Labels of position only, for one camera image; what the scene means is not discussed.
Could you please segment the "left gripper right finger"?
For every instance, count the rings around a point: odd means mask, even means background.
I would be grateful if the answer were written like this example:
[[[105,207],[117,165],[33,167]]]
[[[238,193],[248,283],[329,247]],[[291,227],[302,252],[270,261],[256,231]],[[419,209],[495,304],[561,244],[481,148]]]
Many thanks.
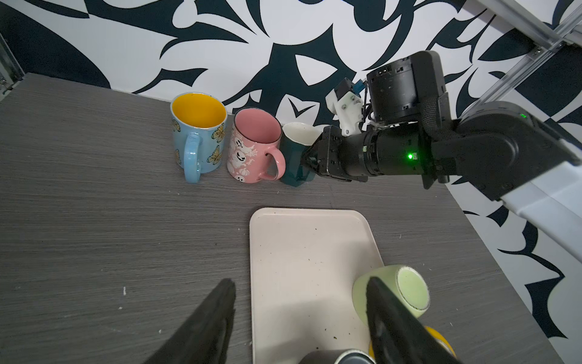
[[[458,363],[379,278],[366,288],[366,313],[377,363]]]

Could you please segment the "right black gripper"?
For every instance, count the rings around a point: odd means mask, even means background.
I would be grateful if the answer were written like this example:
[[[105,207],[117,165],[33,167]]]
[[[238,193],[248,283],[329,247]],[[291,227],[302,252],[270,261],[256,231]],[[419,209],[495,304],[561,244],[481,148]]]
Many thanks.
[[[419,124],[371,129],[343,136],[328,126],[302,155],[302,165],[321,177],[366,182],[370,177],[420,175],[432,181],[430,141]]]

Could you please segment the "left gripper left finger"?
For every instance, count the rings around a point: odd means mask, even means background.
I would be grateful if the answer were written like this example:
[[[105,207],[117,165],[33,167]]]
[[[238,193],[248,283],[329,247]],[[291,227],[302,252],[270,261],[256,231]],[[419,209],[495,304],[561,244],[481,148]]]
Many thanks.
[[[147,363],[225,363],[235,315],[236,286],[221,280]]]

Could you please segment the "light green mug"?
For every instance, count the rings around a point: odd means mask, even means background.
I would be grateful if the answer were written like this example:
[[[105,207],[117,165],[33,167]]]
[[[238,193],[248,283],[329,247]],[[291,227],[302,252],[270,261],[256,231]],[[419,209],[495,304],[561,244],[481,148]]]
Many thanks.
[[[407,265],[386,265],[363,274],[353,285],[353,306],[363,323],[368,324],[366,287],[372,277],[382,280],[415,318],[428,310],[430,292],[423,277]]]

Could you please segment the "black mug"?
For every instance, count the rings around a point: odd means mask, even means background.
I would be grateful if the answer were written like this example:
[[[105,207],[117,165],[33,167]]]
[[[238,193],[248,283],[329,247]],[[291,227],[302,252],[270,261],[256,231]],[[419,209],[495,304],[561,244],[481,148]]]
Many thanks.
[[[299,364],[375,364],[375,361],[357,349],[316,350],[304,356]]]

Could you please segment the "dark green mug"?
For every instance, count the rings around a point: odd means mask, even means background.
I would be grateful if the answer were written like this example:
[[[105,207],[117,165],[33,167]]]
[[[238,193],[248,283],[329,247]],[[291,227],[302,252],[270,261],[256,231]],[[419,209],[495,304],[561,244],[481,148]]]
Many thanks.
[[[280,151],[286,161],[286,170],[280,180],[292,187],[312,181],[316,174],[302,164],[302,155],[321,136],[321,128],[291,122],[285,124],[282,131]]]

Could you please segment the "pink ghost print mug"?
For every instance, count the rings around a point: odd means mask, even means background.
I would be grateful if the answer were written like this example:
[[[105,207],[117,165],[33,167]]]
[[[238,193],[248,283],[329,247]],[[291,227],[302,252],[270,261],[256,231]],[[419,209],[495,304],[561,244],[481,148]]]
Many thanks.
[[[279,180],[286,171],[280,151],[283,131],[273,115],[256,108],[239,110],[233,119],[227,170],[237,181],[254,184]]]

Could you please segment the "blue butterfly mug yellow inside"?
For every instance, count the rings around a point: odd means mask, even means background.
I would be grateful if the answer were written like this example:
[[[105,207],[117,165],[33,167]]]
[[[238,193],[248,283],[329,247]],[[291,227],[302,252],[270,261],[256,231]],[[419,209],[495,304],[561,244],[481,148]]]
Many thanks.
[[[221,165],[227,109],[213,96],[184,93],[171,102],[174,157],[190,184]]]

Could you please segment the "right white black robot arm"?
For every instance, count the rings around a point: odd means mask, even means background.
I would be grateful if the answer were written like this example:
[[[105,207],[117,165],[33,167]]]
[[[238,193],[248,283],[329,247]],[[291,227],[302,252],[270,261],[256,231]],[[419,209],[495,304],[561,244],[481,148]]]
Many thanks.
[[[321,177],[365,182],[418,175],[425,188],[463,177],[581,256],[581,150],[513,103],[454,119],[439,55],[420,51],[343,80],[326,98],[339,118],[303,153]]]

